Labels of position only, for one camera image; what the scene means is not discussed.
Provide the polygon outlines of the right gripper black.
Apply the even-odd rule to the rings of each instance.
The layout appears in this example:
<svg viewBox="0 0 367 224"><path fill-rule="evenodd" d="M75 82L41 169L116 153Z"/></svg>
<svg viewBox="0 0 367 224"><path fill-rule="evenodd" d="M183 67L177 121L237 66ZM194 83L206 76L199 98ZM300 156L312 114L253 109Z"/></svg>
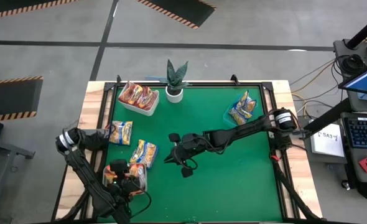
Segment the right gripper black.
<svg viewBox="0 0 367 224"><path fill-rule="evenodd" d="M174 163L182 166L183 178L193 175L198 164L193 157L201 154L207 149L206 139L198 134L186 134L182 138L177 133L169 134L169 141L174 143L170 154L164 159L164 163Z"/></svg>

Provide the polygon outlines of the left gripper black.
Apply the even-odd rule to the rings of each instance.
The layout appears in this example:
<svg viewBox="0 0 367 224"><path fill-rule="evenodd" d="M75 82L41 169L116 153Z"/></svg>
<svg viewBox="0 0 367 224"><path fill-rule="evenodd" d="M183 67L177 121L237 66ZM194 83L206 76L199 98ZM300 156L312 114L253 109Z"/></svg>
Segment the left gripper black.
<svg viewBox="0 0 367 224"><path fill-rule="evenodd" d="M106 185L123 196L142 194L142 164L115 159L106 167Z"/></svg>

